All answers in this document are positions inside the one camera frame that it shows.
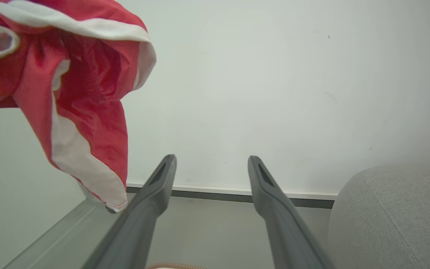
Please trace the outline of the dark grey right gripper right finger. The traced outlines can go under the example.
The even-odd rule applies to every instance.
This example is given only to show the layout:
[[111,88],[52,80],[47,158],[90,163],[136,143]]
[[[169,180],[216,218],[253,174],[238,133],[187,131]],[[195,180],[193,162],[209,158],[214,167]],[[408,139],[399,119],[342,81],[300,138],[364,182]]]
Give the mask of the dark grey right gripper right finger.
[[249,157],[248,172],[253,204],[265,221],[275,268],[333,269],[333,262],[259,157]]

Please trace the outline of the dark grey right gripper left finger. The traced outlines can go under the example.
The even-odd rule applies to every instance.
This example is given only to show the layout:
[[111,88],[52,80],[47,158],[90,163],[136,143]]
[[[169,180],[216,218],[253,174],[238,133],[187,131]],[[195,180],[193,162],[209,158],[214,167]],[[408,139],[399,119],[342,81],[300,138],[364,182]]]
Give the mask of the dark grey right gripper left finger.
[[177,158],[166,155],[83,265],[84,269],[144,269],[157,218],[167,209]]

